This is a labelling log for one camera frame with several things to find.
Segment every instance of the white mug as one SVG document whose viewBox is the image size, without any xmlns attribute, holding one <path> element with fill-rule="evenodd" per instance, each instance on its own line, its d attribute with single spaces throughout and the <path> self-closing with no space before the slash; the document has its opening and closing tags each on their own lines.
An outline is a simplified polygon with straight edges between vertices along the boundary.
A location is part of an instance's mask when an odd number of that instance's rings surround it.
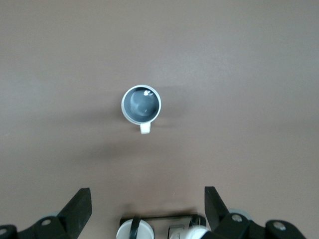
<svg viewBox="0 0 319 239">
<path fill-rule="evenodd" d="M 133 219 L 130 219 L 120 226 L 116 239 L 130 239 L 132 221 Z M 154 237 L 152 227 L 147 222 L 141 220 L 137 228 L 136 239 L 154 239 Z"/>
<path fill-rule="evenodd" d="M 125 118 L 140 126 L 141 134 L 150 133 L 151 122 L 160 113 L 160 95 L 150 86 L 134 86 L 124 94 L 121 107 Z"/>
<path fill-rule="evenodd" d="M 189 229 L 178 229 L 170 236 L 169 239 L 201 239 L 208 231 L 208 228 L 204 226 L 193 226 Z"/>
</svg>

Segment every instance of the mug handle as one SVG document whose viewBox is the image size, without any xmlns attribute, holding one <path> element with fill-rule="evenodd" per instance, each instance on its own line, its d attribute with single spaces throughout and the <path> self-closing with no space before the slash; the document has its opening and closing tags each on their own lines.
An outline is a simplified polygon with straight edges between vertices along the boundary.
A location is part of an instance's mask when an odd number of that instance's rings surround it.
<svg viewBox="0 0 319 239">
<path fill-rule="evenodd" d="M 140 221 L 141 221 L 141 218 L 139 216 L 135 216 L 133 218 L 129 239 L 136 239 L 136 237 L 138 236 Z"/>
<path fill-rule="evenodd" d="M 140 124 L 141 134 L 147 134 L 151 132 L 151 123 Z"/>
</svg>

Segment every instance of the mug rim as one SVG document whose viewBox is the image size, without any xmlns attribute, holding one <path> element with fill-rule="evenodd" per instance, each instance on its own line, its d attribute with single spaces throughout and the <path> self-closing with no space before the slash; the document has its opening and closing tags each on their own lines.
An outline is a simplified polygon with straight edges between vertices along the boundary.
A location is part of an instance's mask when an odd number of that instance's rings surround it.
<svg viewBox="0 0 319 239">
<path fill-rule="evenodd" d="M 149 120 L 149 121 L 146 121 L 146 122 L 136 121 L 136 120 L 132 119 L 132 118 L 126 113 L 126 111 L 125 111 L 125 108 L 124 108 L 124 100 L 125 100 L 126 96 L 128 95 L 128 93 L 129 93 L 131 90 L 136 89 L 136 88 L 146 88 L 146 89 L 149 89 L 149 90 L 151 90 L 151 91 L 155 94 L 156 98 L 158 99 L 158 102 L 159 102 L 159 110 L 158 110 L 157 114 L 156 114 L 151 120 Z M 151 86 L 148 86 L 148 85 L 136 85 L 136 86 L 133 86 L 133 87 L 131 87 L 130 89 L 128 89 L 128 90 L 126 91 L 126 93 L 124 94 L 124 96 L 123 96 L 123 98 L 122 98 L 122 102 L 121 102 L 121 109 L 122 109 L 122 113 L 123 113 L 123 115 L 125 116 L 125 118 L 126 118 L 129 122 L 131 122 L 131 123 L 134 123 L 134 124 L 137 124 L 137 125 L 141 125 L 141 124 L 145 124 L 145 123 L 151 123 L 151 122 L 153 122 L 153 121 L 158 117 L 158 115 L 160 114 L 160 110 L 161 110 L 161 99 L 160 99 L 160 95 L 159 95 L 158 92 L 157 92 L 153 87 L 151 87 Z"/>
</svg>

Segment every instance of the black bracket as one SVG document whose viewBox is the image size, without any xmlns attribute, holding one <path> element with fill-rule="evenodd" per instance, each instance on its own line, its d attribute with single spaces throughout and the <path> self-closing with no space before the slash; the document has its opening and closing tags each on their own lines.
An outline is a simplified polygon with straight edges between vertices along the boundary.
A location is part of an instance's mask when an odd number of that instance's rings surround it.
<svg viewBox="0 0 319 239">
<path fill-rule="evenodd" d="M 42 218 L 21 232 L 14 225 L 0 226 L 0 239 L 77 239 L 91 214 L 90 189 L 82 188 L 56 217 Z"/>
<path fill-rule="evenodd" d="M 212 232 L 202 239 L 306 239 L 286 221 L 271 220 L 262 227 L 241 214 L 229 213 L 215 187 L 205 187 L 205 213 Z"/>
</svg>

